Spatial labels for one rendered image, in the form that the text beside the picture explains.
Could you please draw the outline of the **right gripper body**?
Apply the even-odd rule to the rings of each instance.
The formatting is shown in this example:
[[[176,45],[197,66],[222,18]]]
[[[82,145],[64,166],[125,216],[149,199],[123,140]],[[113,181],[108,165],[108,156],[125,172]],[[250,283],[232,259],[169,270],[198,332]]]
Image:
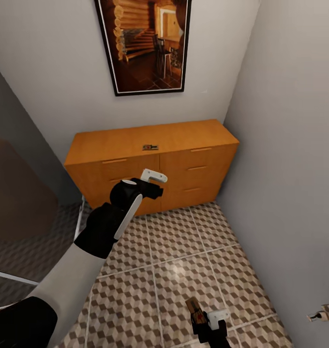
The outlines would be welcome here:
[[[208,322],[202,323],[202,324],[200,323],[197,325],[197,330],[198,330],[197,335],[198,335],[199,342],[201,344],[208,342],[210,345],[210,348],[214,348],[218,341],[220,340],[227,341],[226,321],[225,320],[218,321],[218,324],[219,324],[219,329],[217,330],[212,330],[210,326],[208,325]]]

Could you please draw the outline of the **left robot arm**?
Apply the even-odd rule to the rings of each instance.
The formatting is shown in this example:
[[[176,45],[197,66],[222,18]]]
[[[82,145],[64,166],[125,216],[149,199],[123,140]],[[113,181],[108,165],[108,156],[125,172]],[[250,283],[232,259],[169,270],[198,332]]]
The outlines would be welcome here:
[[[22,301],[0,309],[0,348],[54,348],[79,317],[115,242],[121,238],[142,198],[159,198],[167,176],[145,169],[140,179],[121,180],[110,202],[93,209],[86,228],[48,275]]]

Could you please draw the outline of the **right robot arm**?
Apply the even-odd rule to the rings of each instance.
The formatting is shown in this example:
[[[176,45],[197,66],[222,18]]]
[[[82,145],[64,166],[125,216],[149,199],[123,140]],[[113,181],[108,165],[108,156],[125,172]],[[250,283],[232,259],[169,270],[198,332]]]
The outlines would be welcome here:
[[[223,308],[211,312],[203,311],[206,323],[197,324],[191,314],[192,327],[195,335],[198,335],[199,342],[208,342],[210,348],[231,348],[227,341],[226,321],[230,317],[230,310]]]

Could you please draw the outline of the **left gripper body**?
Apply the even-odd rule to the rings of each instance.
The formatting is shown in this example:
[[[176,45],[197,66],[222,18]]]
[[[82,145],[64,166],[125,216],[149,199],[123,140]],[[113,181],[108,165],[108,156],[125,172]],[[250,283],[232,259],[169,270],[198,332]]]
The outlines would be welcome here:
[[[141,181],[140,179],[137,179],[137,178],[132,178],[132,180],[136,181],[138,183],[141,183],[145,187],[146,194],[145,194],[144,197],[150,197],[150,198],[153,198],[153,199],[159,198],[158,192],[159,192],[160,188],[159,188],[158,185],[152,184],[150,182],[148,183],[148,182],[145,182],[145,181]]]

